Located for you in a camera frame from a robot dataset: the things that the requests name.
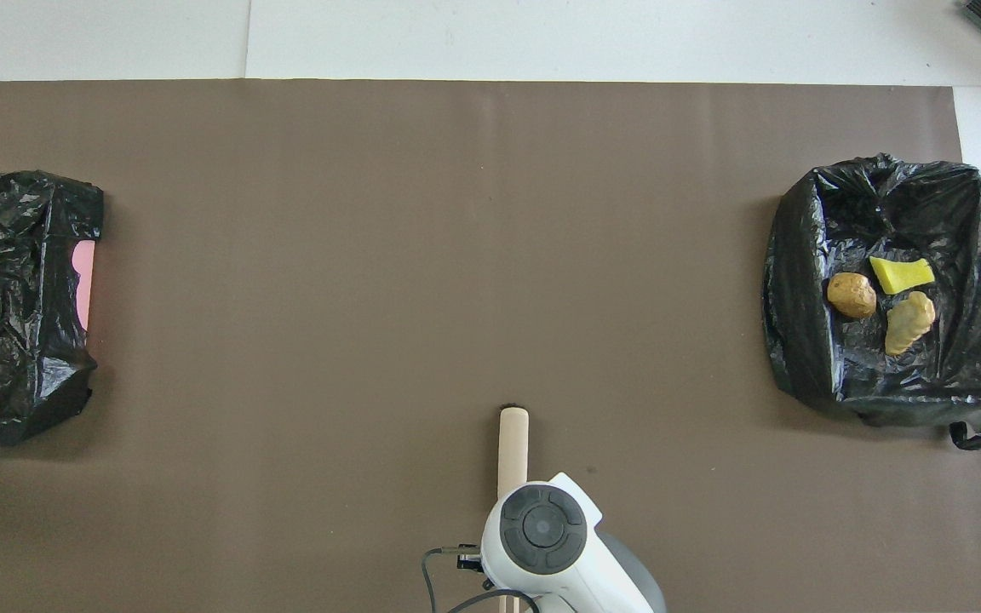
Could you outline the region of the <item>beige hand brush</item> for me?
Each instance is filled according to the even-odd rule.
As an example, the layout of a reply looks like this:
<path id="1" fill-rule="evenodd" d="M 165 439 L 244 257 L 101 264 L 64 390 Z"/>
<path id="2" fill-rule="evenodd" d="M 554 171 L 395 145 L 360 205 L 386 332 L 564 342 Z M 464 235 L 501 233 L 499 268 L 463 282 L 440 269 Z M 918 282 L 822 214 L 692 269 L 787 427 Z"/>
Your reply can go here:
<path id="1" fill-rule="evenodd" d="M 530 415 L 517 404 L 499 414 L 496 493 L 503 498 L 528 481 Z"/>

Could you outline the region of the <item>brown bread roll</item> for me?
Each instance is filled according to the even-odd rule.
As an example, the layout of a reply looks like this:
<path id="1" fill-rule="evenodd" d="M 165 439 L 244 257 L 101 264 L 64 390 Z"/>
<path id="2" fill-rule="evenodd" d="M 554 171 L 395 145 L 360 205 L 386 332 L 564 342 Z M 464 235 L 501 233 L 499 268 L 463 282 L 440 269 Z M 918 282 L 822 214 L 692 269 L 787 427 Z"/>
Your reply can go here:
<path id="1" fill-rule="evenodd" d="M 877 294 L 869 277 L 856 272 L 838 272 L 828 281 L 826 299 L 844 317 L 862 319 L 875 314 Z"/>

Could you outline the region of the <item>pale trash piece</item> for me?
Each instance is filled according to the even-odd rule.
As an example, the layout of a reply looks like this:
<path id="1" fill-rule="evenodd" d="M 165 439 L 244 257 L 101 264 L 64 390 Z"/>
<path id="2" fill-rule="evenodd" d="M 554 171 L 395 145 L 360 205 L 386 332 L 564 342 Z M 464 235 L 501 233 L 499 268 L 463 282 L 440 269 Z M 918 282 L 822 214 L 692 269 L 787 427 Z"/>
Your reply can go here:
<path id="1" fill-rule="evenodd" d="M 912 291 L 886 314 L 884 353 L 899 356 L 907 352 L 937 321 L 937 307 L 929 295 Z"/>

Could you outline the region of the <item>yellow sponge wedge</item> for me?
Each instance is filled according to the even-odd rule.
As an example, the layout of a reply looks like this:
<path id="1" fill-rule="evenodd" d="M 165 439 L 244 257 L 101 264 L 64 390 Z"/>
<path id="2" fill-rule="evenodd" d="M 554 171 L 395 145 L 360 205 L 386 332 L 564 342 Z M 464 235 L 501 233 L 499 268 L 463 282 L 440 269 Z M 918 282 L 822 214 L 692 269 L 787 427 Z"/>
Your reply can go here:
<path id="1" fill-rule="evenodd" d="M 883 257 L 869 257 L 869 266 L 875 272 L 877 282 L 887 295 L 898 295 L 906 290 L 935 284 L 937 279 L 929 261 L 892 261 Z"/>

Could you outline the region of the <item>black-bagged pink bin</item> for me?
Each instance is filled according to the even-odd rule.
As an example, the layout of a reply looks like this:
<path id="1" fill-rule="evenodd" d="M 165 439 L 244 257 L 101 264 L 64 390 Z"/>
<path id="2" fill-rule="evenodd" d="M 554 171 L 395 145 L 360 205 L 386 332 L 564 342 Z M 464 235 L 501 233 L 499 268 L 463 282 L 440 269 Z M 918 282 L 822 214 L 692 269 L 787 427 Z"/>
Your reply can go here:
<path id="1" fill-rule="evenodd" d="M 105 195 L 39 170 L 0 172 L 0 447 L 81 414 L 97 362 L 77 300 L 79 244 L 101 240 Z"/>

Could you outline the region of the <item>black-bagged open bin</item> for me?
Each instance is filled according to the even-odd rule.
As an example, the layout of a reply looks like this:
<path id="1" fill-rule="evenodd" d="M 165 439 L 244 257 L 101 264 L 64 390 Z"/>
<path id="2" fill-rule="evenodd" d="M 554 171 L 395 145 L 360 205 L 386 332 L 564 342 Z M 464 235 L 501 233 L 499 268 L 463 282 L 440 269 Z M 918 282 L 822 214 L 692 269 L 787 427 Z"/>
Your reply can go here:
<path id="1" fill-rule="evenodd" d="M 935 284 L 887 295 L 869 257 L 929 261 Z M 844 317 L 826 299 L 838 272 L 869 277 L 877 309 Z M 912 291 L 937 321 L 884 353 L 886 314 Z M 780 198 L 762 288 L 777 386 L 807 407 L 872 427 L 947 427 L 981 449 L 981 175 L 964 163 L 881 154 L 817 167 Z"/>

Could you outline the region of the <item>brown table mat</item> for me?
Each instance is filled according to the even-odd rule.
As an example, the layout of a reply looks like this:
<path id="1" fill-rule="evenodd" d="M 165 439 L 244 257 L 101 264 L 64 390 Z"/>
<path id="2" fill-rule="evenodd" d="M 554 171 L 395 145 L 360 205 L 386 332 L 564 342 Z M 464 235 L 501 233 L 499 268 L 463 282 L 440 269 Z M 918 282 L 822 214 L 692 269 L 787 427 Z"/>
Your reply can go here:
<path id="1" fill-rule="evenodd" d="M 981 610 L 981 450 L 778 391 L 778 199 L 961 160 L 949 87 L 0 83 L 100 186 L 85 411 L 0 449 L 0 613 L 428 613 L 498 409 L 671 610 Z"/>

